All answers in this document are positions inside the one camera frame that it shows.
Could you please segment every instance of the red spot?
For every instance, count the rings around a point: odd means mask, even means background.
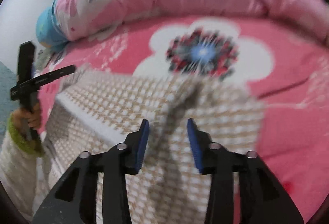
[[[291,193],[291,191],[292,191],[292,183],[291,182],[284,182],[283,184],[282,184],[282,186],[283,186],[283,188],[286,190],[286,192],[288,193],[288,194],[290,194]]]

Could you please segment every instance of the blue fabric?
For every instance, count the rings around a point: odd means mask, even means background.
[[[36,34],[41,45],[50,47],[54,52],[60,52],[68,43],[68,39],[60,29],[60,25],[56,19],[56,2],[57,0],[39,16]]]

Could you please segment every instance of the human hand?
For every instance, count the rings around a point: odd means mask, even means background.
[[[23,127],[23,119],[27,119],[28,126],[33,129],[38,129],[41,126],[41,110],[40,110],[40,104],[37,103],[33,107],[33,113],[27,111],[24,108],[16,109],[12,113],[12,123],[22,135],[25,135],[25,130]]]

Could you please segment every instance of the woven fabric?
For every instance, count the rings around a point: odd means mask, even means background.
[[[190,117],[213,141],[246,153],[255,146],[262,104],[211,78],[150,79],[87,70],[57,96],[49,117],[47,185],[51,188],[81,151],[107,151],[147,118],[143,167],[137,176],[126,176],[132,222],[203,223],[211,179],[195,168],[186,130]],[[100,174],[98,223],[102,180]]]

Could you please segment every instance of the teal floor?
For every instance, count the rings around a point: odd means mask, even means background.
[[[16,76],[3,63],[0,62],[0,145],[6,131],[6,123],[10,113],[17,108],[17,103],[12,102],[9,90],[16,84]]]

